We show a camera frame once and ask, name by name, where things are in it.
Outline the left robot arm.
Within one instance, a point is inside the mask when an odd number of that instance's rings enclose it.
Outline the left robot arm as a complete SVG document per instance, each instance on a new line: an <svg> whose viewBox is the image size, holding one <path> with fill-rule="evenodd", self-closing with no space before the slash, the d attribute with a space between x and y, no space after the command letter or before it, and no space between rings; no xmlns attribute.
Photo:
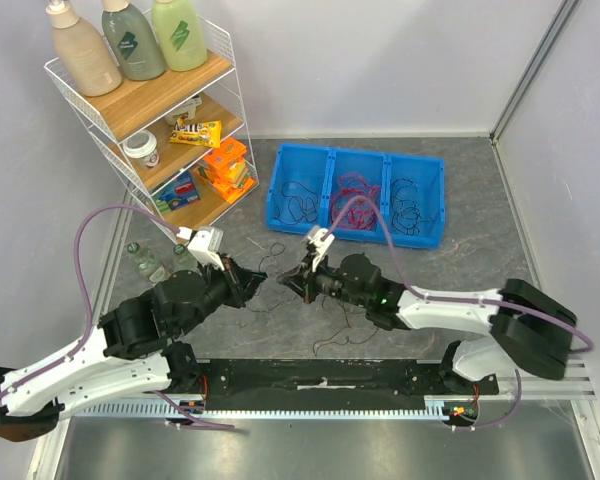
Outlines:
<svg viewBox="0 0 600 480"><path fill-rule="evenodd" d="M34 365L0 367L0 437L35 439L92 405L134 393L195 389L201 370L182 337L221 306L245 307L267 278L228 256L221 264L172 274L90 319L82 337Z"/></svg>

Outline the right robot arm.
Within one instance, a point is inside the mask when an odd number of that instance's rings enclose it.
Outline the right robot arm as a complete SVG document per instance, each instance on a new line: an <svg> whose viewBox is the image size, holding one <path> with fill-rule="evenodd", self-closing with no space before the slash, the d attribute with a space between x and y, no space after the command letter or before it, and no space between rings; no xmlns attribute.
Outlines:
<svg viewBox="0 0 600 480"><path fill-rule="evenodd" d="M576 316L521 279L501 289L478 292L425 291L421 295L387 279L364 254L346 256L337 267L307 254L278 278L311 303L323 295L364 310L383 330L443 329L474 334L447 348L438 381L447 392L463 392L490 375L522 370L535 377L563 379Z"/></svg>

